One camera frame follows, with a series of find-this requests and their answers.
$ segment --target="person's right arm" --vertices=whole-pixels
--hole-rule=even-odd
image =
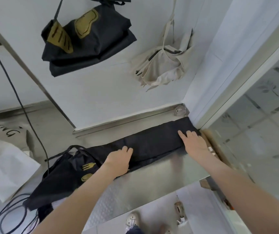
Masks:
[[[187,153],[211,175],[253,234],[279,233],[279,200],[215,158],[195,132],[178,134]]]

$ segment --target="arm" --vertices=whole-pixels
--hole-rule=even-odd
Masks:
[[[212,156],[195,132],[178,131],[187,153],[214,179],[252,233],[279,233],[279,201]]]
[[[96,202],[107,186],[128,171],[132,148],[111,152],[104,164],[60,206],[51,212],[33,234],[81,234]]]

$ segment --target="glass panel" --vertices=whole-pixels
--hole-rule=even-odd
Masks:
[[[279,61],[209,130],[235,168],[279,199]]]

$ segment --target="hand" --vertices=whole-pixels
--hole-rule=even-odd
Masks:
[[[111,152],[107,156],[103,166],[105,165],[105,167],[110,169],[115,178],[122,176],[128,171],[129,161],[131,159],[132,153],[132,148],[128,149],[128,147],[123,146],[122,149]]]
[[[196,132],[190,132],[188,130],[186,132],[187,137],[180,130],[178,134],[184,142],[186,152],[193,159],[197,160],[197,157],[210,153],[206,142],[201,136],[198,136]]]

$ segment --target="yellow graphic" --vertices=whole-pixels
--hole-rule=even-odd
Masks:
[[[57,47],[60,47],[67,53],[73,52],[69,35],[57,21],[53,24],[47,41]]]
[[[96,163],[94,163],[94,162],[87,163],[87,164],[82,166],[82,169],[83,169],[83,171],[88,170],[88,169],[94,167],[95,164]]]
[[[87,179],[89,179],[93,174],[92,173],[89,173],[89,174],[86,174],[84,175],[83,177],[81,177],[81,181],[85,182]]]
[[[75,29],[78,37],[80,39],[87,36],[90,31],[92,24],[98,19],[98,12],[92,9],[81,16],[79,19],[75,20]]]

